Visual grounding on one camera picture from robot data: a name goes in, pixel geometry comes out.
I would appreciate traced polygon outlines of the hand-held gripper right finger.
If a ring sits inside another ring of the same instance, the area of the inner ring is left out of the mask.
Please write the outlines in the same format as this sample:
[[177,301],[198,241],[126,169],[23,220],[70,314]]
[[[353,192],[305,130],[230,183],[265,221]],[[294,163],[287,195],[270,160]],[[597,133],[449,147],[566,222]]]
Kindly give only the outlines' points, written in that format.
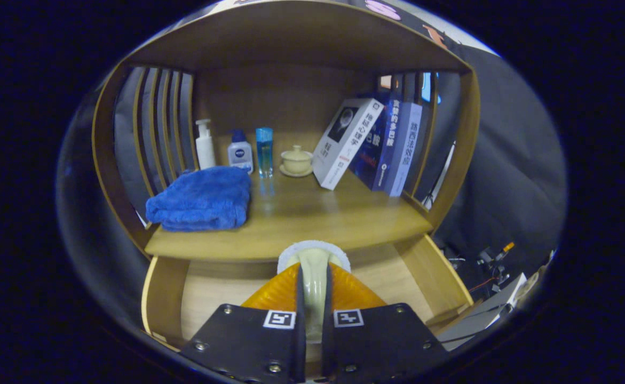
[[354,275],[327,268],[322,374],[331,383],[403,383],[449,352],[406,303],[387,304]]

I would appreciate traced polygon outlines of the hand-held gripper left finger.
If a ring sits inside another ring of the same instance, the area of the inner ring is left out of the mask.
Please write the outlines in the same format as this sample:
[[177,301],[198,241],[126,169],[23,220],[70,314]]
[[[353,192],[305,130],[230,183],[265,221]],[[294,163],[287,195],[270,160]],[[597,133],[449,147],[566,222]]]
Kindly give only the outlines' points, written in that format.
[[300,263],[278,273],[241,306],[224,303],[180,354],[246,383],[305,379],[304,287]]

